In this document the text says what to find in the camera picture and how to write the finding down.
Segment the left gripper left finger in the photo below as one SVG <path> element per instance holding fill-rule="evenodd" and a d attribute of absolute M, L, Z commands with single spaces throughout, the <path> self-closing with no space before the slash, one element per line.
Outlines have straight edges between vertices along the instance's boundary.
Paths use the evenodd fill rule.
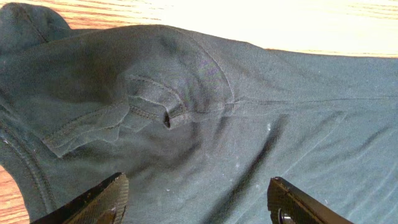
<path fill-rule="evenodd" d="M 129 181 L 117 172 L 32 224 L 121 224 L 128 200 Z"/>

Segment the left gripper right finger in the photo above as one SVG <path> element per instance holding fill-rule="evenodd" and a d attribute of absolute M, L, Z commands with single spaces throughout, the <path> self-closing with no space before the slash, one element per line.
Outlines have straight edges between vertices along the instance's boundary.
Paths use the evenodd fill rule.
<path fill-rule="evenodd" d="M 267 208 L 273 224 L 353 224 L 281 177 L 270 179 Z"/>

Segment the dark navy t-shirt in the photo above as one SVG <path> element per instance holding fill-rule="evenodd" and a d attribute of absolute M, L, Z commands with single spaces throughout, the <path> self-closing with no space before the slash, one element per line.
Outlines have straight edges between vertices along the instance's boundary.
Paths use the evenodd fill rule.
<path fill-rule="evenodd" d="M 396 223 L 397 60 L 71 29 L 8 3 L 1 165 L 31 220 L 122 172 L 125 223 L 269 223 L 275 176 L 354 223 Z"/>

